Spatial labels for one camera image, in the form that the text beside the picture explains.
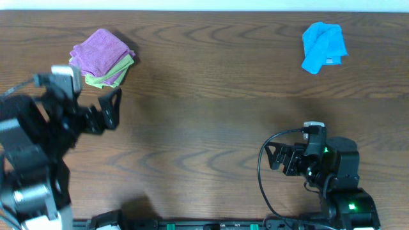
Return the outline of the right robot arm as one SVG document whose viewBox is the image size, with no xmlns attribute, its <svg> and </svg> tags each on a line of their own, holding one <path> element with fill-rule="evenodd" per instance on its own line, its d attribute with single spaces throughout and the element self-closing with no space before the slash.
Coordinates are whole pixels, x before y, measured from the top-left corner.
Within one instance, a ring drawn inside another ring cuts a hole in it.
<svg viewBox="0 0 409 230">
<path fill-rule="evenodd" d="M 360 155 L 355 141 L 328 137 L 324 123 L 309 121 L 296 130 L 304 143 L 292 145 L 269 137 L 259 154 L 266 154 L 272 170 L 302 176 L 304 187 L 320 199 L 321 211 L 291 218 L 272 210 L 290 229 L 380 229 L 373 198 L 359 187 Z"/>
</svg>

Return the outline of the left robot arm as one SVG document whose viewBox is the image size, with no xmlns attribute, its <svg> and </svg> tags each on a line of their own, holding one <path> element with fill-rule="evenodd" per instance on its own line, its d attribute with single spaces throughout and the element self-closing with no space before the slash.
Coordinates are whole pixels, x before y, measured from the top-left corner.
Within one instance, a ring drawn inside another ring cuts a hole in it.
<svg viewBox="0 0 409 230">
<path fill-rule="evenodd" d="M 73 229 L 64 155 L 81 134 L 100 135 L 119 124 L 122 90 L 98 98 L 100 108 L 78 104 L 48 86 L 41 96 L 15 95 L 1 102 L 1 220 L 12 229 Z"/>
</svg>

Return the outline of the purple microfiber cloth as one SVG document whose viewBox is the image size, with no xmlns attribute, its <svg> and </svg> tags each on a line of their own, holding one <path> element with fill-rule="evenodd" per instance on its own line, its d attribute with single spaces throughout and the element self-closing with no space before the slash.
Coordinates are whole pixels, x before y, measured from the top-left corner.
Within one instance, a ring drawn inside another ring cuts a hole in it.
<svg viewBox="0 0 409 230">
<path fill-rule="evenodd" d="M 134 51 L 106 29 L 98 29 L 85 42 L 70 52 L 69 63 L 94 77 L 107 74 L 123 58 L 135 56 Z"/>
</svg>

